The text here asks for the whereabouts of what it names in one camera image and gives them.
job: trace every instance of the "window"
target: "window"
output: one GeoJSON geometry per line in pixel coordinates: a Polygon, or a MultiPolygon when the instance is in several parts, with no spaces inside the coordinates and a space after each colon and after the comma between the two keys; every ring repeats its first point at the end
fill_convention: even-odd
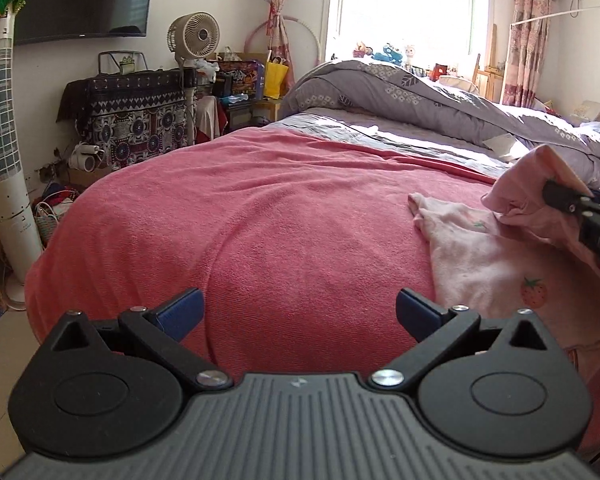
{"type": "Polygon", "coordinates": [[[359,41],[374,51],[385,43],[404,51],[409,44],[418,66],[467,65],[472,72],[486,44],[485,5],[488,0],[339,0],[330,13],[327,54],[350,57],[359,41]]]}

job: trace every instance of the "wooden easel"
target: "wooden easel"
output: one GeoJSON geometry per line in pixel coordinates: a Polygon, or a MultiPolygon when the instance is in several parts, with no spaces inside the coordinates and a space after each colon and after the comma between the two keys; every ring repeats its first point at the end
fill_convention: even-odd
{"type": "Polygon", "coordinates": [[[474,69],[474,78],[472,79],[474,85],[478,86],[477,80],[479,75],[483,75],[487,78],[487,89],[484,93],[484,97],[489,101],[493,101],[496,82],[498,80],[502,81],[504,85],[504,72],[502,70],[498,70],[493,66],[493,63],[496,59],[496,38],[498,37],[498,27],[494,24],[491,29],[491,48],[489,51],[489,59],[487,59],[487,63],[485,63],[485,69],[480,70],[480,54],[478,54],[478,58],[475,60],[475,69],[474,69]]]}

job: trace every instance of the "fan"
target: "fan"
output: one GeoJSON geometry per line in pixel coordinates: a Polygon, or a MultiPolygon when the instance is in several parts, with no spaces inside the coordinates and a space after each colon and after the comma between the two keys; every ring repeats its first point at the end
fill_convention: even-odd
{"type": "Polygon", "coordinates": [[[169,27],[167,45],[175,53],[179,66],[187,59],[201,59],[212,54],[220,41],[218,22],[206,12],[181,16],[169,27]]]}
{"type": "Polygon", "coordinates": [[[184,63],[187,60],[200,60],[209,56],[215,52],[219,42],[220,27],[218,27],[218,22],[211,14],[206,12],[195,12],[181,16],[171,23],[171,27],[167,31],[167,45],[169,50],[175,53],[176,62],[182,71],[184,97],[189,115],[189,120],[187,120],[187,142],[190,144],[195,142],[196,134],[196,85],[195,83],[189,86],[184,84],[184,63]]]}
{"type": "Polygon", "coordinates": [[[22,172],[11,99],[13,23],[11,5],[0,17],[0,241],[13,268],[6,293],[12,301],[24,302],[24,278],[40,254],[42,243],[29,206],[22,172]]]}

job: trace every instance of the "yellow bag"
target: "yellow bag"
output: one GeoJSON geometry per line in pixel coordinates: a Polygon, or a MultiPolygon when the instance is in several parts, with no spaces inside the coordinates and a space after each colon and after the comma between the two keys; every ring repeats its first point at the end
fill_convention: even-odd
{"type": "Polygon", "coordinates": [[[264,73],[264,96],[280,99],[280,88],[285,81],[289,67],[280,63],[267,63],[264,73]]]}

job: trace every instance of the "floral curtain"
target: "floral curtain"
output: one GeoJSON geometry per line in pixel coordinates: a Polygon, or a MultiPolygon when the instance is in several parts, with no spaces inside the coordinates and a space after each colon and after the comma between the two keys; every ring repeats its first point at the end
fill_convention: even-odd
{"type": "Polygon", "coordinates": [[[289,37],[286,34],[285,20],[282,18],[282,7],[285,0],[269,0],[269,21],[267,23],[267,36],[269,49],[273,56],[280,56],[287,60],[289,71],[286,73],[286,86],[291,88],[294,81],[294,69],[291,65],[291,52],[289,51],[289,37]]]}
{"type": "MultiPolygon", "coordinates": [[[[513,22],[550,13],[551,0],[515,0],[513,22]]],[[[549,20],[516,25],[511,31],[502,103],[531,108],[540,82],[549,20]]]]}

